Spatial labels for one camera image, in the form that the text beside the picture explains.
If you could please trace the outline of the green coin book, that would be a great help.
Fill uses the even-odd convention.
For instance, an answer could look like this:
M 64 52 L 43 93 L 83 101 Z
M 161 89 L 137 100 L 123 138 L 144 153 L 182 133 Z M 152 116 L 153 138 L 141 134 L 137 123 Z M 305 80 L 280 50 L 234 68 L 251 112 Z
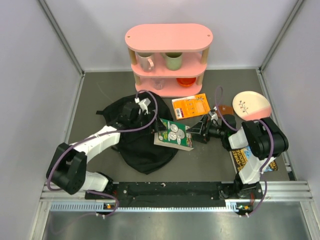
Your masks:
M 160 120 L 166 127 L 166 130 L 154 134 L 153 143 L 155 145 L 183 151 L 194 149 L 192 135 L 187 133 L 187 130 L 190 128 L 189 126 L 162 118 Z

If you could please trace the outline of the black student backpack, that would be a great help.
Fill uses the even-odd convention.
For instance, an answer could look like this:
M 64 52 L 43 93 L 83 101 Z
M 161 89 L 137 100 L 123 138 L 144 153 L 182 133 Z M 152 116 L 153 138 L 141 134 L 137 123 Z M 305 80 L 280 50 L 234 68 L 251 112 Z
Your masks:
M 135 103 L 135 98 L 135 95 L 122 97 L 104 110 L 98 110 L 96 114 L 104 117 L 106 125 L 120 130 L 120 106 L 126 102 Z M 164 100 L 154 92 L 141 92 L 138 98 L 140 100 L 148 98 L 151 101 L 146 113 L 152 115 L 150 121 L 152 125 L 139 131 L 121 133 L 119 142 L 112 149 L 119 152 L 130 167 L 148 175 L 168 164 L 176 156 L 178 150 L 154 144 L 155 121 L 173 120 L 171 111 Z

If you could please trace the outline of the black yellow treehouse book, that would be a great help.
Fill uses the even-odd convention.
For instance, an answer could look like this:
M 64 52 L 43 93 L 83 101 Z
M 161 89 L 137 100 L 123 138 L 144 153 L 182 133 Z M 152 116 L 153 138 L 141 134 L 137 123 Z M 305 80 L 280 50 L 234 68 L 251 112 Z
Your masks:
M 233 162 L 235 172 L 238 173 L 247 163 L 249 157 L 253 157 L 252 151 L 249 146 L 241 149 L 233 149 L 230 152 L 230 157 Z M 264 172 L 278 171 L 278 166 L 275 161 L 272 161 L 264 168 Z

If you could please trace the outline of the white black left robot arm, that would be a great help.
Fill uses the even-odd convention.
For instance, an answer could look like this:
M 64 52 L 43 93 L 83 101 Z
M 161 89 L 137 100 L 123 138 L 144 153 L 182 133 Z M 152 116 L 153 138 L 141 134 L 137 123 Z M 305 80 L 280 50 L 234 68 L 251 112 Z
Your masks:
M 150 108 L 150 100 L 135 99 L 122 108 L 120 114 L 101 130 L 73 144 L 61 143 L 47 170 L 47 187 L 73 195 L 80 190 L 109 198 L 114 191 L 113 181 L 106 175 L 87 171 L 87 164 L 104 150 L 117 145 L 123 133 L 134 133 L 158 123 L 159 106 Z

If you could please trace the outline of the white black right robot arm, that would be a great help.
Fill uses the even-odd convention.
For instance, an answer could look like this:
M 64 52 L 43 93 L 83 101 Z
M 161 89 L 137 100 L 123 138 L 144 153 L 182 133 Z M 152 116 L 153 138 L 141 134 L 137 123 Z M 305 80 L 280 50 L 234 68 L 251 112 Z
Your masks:
M 218 187 L 224 199 L 233 196 L 245 198 L 255 192 L 267 165 L 289 148 L 288 138 L 270 117 L 244 121 L 240 129 L 236 126 L 234 115 L 223 115 L 221 124 L 204 115 L 186 131 L 194 141 L 203 144 L 208 143 L 210 138 L 220 139 L 223 148 L 229 152 L 249 148 L 251 155 L 235 175 L 233 185 L 222 183 Z

